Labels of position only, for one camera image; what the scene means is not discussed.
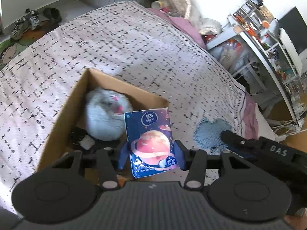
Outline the blue fluffy cloth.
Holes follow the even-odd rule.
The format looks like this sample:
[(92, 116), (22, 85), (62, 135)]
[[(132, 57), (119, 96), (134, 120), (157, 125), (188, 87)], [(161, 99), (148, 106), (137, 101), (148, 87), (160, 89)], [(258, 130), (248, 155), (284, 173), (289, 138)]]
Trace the blue fluffy cloth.
[(222, 119), (218, 118), (211, 122), (203, 118), (194, 132), (194, 141), (199, 149), (209, 155), (220, 155), (227, 148), (227, 144), (221, 139), (221, 133), (232, 129), (232, 126)]

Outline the blue tissue pack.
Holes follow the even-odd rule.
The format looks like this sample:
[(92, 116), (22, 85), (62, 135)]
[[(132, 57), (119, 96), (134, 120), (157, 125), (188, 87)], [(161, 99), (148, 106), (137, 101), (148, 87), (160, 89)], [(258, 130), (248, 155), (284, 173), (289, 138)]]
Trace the blue tissue pack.
[(134, 178), (149, 177), (178, 167), (168, 108), (127, 112), (124, 122)]

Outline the grey cloth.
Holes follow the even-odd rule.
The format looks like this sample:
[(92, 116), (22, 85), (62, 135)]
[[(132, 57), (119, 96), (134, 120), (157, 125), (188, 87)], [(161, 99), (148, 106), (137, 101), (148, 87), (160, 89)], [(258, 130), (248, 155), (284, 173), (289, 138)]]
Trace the grey cloth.
[(78, 150), (83, 149), (83, 147), (81, 147), (80, 145), (80, 142), (84, 139), (86, 134), (87, 134), (86, 130), (79, 127), (74, 127), (71, 130), (69, 134), (69, 143), (72, 145), (73, 149), (78, 149)]

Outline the grey pink plush ball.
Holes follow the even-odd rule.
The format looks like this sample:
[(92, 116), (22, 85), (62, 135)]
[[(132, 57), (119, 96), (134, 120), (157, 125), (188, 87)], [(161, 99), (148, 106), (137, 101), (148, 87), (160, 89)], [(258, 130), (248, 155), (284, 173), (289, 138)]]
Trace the grey pink plush ball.
[(131, 111), (133, 108), (125, 95), (96, 88), (86, 95), (86, 131), (98, 140), (118, 140), (125, 130), (124, 114)]

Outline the white pillow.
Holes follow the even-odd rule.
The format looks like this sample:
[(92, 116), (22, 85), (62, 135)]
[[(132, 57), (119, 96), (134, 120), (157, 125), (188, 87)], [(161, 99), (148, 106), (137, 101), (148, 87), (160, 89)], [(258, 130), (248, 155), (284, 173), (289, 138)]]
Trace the white pillow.
[(256, 114), (256, 120), (257, 120), (257, 136), (264, 137), (270, 140), (275, 141), (276, 140), (276, 134), (272, 130), (272, 128), (267, 123), (266, 119), (262, 115), (262, 113), (259, 110), (258, 105), (256, 104), (255, 108), (255, 114)]

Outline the open cardboard box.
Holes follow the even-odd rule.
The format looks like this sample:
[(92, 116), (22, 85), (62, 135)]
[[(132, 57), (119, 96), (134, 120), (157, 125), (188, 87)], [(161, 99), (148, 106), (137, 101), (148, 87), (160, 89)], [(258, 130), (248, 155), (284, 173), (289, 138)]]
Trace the open cardboard box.
[(47, 138), (38, 170), (75, 149), (92, 151), (91, 140), (111, 146), (125, 138), (124, 113), (166, 108), (167, 99), (96, 69), (87, 69), (66, 100)]

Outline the white keyboard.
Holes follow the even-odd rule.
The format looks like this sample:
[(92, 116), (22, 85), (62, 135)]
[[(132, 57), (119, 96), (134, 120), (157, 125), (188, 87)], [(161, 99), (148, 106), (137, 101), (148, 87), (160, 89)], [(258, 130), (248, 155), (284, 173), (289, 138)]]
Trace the white keyboard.
[(290, 56), (290, 59), (291, 59), (293, 65), (295, 66), (297, 75), (301, 76), (303, 64), (302, 64), (302, 61), (299, 57), (299, 54), (297, 53), (297, 51), (294, 47), (294, 44), (292, 43), (292, 41), (291, 41), (290, 37), (288, 36), (288, 34), (286, 33), (286, 31), (283, 28), (280, 28), (279, 31), (280, 31), (279, 39), (282, 42), (283, 46), (285, 47), (288, 55)]

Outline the patterned white bed cover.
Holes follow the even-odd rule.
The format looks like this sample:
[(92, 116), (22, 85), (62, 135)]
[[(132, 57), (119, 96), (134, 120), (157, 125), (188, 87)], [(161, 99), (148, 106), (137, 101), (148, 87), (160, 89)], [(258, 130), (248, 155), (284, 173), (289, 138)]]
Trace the patterned white bed cover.
[(173, 136), (194, 146), (203, 118), (242, 135), (245, 89), (191, 37), (135, 2), (56, 28), (1, 70), (1, 207), (35, 172), (71, 90), (93, 68), (169, 101)]

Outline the white desk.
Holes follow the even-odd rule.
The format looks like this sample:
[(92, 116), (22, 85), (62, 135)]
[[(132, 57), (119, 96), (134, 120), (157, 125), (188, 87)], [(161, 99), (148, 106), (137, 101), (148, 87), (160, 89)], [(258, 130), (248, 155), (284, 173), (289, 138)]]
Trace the white desk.
[(286, 92), (285, 83), (278, 77), (275, 69), (270, 64), (266, 52), (264, 51), (263, 47), (260, 43), (256, 40), (255, 37), (250, 36), (248, 32), (243, 28), (234, 18), (233, 15), (229, 15), (228, 18), (229, 22), (226, 24), (224, 29), (220, 34), (218, 34), (214, 39), (210, 40), (207, 43), (207, 50), (211, 50), (220, 44), (224, 43), (229, 39), (233, 39), (236, 36), (240, 36), (243, 41), (248, 45), (248, 47), (252, 50), (252, 52), (257, 56), (259, 61), (264, 65), (267, 72), (270, 74), (272, 80), (274, 81), (275, 85), (277, 86), (281, 96), (284, 99), (284, 102), (287, 105), (288, 111), (292, 117), (294, 122), (297, 122), (300, 118), (300, 114), (296, 113), (294, 110), (293, 103), (290, 99), (290, 95)]

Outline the black computer monitor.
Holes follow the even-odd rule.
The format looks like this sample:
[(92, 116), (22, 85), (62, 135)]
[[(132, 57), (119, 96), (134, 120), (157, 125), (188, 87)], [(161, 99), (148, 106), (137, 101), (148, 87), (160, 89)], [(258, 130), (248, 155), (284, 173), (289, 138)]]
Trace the black computer monitor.
[(297, 53), (303, 53), (306, 49), (307, 27), (297, 7), (292, 8), (279, 19), (279, 26), (286, 31)]

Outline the desktop drawer organizer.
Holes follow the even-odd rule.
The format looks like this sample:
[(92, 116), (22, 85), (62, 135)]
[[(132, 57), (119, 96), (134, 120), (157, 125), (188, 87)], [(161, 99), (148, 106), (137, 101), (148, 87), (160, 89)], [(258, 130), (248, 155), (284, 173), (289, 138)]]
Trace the desktop drawer organizer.
[(240, 6), (233, 13), (233, 17), (241, 24), (249, 25), (257, 33), (268, 29), (274, 19), (272, 13), (264, 5), (257, 6), (250, 0)]

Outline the green cartoon floor mat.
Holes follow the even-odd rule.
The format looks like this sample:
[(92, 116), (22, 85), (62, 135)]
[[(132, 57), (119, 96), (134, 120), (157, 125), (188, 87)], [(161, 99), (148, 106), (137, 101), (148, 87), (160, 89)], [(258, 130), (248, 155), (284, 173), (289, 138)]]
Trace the green cartoon floor mat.
[(44, 35), (44, 31), (40, 30), (28, 30), (24, 33), (21, 39), (12, 41), (10, 39), (1, 42), (1, 70), (8, 65), (8, 63), (19, 55), (24, 49), (29, 47), (35, 41), (40, 39)]

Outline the dark slippers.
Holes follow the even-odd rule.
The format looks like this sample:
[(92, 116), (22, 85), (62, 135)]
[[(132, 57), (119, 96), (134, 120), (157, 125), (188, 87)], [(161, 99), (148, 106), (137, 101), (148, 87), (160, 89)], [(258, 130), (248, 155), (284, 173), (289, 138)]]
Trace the dark slippers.
[(43, 10), (43, 16), (49, 19), (54, 24), (58, 24), (62, 21), (60, 11), (56, 8), (46, 7)]

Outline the paper cup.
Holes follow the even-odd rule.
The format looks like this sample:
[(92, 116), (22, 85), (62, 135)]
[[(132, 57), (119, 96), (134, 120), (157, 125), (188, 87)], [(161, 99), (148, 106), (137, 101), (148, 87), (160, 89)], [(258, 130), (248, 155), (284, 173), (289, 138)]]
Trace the paper cup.
[(154, 1), (151, 3), (151, 8), (156, 10), (161, 10), (165, 7), (164, 3), (162, 1)]

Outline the grey sneaker pair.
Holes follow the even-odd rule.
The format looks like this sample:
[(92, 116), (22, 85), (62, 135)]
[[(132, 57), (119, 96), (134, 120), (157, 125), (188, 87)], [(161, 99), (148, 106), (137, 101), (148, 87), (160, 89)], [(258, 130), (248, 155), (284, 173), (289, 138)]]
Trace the grey sneaker pair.
[(36, 30), (40, 27), (40, 17), (37, 10), (26, 10), (26, 14), (15, 21), (14, 28), (10, 35), (10, 40), (17, 41), (21, 39), (24, 33), (31, 29)]

